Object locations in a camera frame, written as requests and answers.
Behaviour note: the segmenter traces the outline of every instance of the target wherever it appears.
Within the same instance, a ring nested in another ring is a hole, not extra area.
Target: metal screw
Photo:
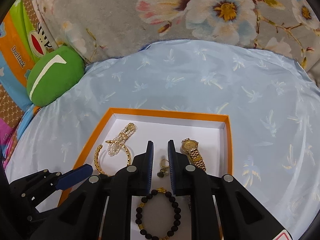
[[[187,166],[186,166],[186,170],[187,170],[187,171],[195,171],[195,170],[196,170],[196,167],[193,166],[193,165],[187,165]]]
[[[134,165],[130,165],[127,167],[127,171],[129,172],[135,172],[137,170],[137,167]]]
[[[98,180],[99,180],[99,177],[98,176],[91,176],[90,178],[89,178],[89,182],[90,183],[96,183],[96,182],[98,182]]]
[[[233,177],[229,174],[227,175],[224,175],[223,179],[226,181],[226,182],[232,182],[233,181]]]

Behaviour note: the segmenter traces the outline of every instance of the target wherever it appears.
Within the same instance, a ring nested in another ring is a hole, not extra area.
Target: earring
[[[165,162],[168,162],[168,164],[169,164],[169,161],[166,160],[166,159],[162,159],[162,160],[160,161],[160,167],[161,167],[161,169],[160,169],[160,171],[157,173],[157,176],[158,176],[159,178],[163,178],[165,175],[168,175],[168,173],[167,173],[167,168],[169,168],[169,165],[168,165],[168,166],[165,165],[165,164],[166,164]]]

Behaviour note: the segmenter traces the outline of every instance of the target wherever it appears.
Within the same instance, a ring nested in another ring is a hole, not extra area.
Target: red sticker
[[[292,240],[287,230],[283,230],[279,235],[273,240]]]

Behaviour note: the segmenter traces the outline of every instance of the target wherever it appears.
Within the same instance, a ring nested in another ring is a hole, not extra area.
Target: floral fabric
[[[297,60],[306,71],[317,68],[320,59],[320,23],[306,0],[37,0],[37,3],[54,38],[53,46],[70,44],[88,63],[127,56],[154,41],[172,39],[201,39],[267,49]],[[320,79],[320,73],[310,76]]]

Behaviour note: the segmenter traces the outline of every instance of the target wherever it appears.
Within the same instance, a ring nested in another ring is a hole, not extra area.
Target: pillow
[[[72,88],[84,75],[82,58],[67,46],[46,54],[31,70],[27,92],[36,106],[47,106]]]

